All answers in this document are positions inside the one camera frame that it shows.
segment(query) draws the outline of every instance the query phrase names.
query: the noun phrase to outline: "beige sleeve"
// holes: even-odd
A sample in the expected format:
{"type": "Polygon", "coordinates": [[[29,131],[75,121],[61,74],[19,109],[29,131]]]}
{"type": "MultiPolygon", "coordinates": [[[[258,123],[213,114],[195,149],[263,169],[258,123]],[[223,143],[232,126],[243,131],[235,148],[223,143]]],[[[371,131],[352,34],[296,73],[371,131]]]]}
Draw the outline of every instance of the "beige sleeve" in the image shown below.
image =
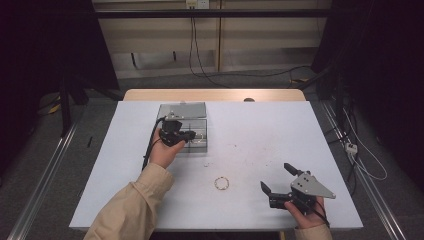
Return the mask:
{"type": "Polygon", "coordinates": [[[323,224],[313,228],[294,229],[296,240],[332,240],[330,229],[323,224]]]}
{"type": "Polygon", "coordinates": [[[149,163],[136,182],[129,183],[102,208],[84,239],[149,239],[158,207],[172,184],[168,171],[149,163]]]}

